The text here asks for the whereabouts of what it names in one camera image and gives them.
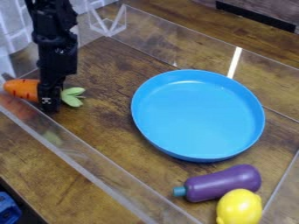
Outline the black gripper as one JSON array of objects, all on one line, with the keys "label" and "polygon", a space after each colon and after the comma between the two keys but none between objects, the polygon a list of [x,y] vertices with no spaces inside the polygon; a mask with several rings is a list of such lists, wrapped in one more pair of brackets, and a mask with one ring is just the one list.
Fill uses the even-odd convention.
[{"label": "black gripper", "polygon": [[32,19],[32,41],[39,47],[42,84],[38,99],[42,111],[57,113],[62,106],[62,83],[78,72],[79,38],[71,31],[78,12],[70,0],[24,0]]}]

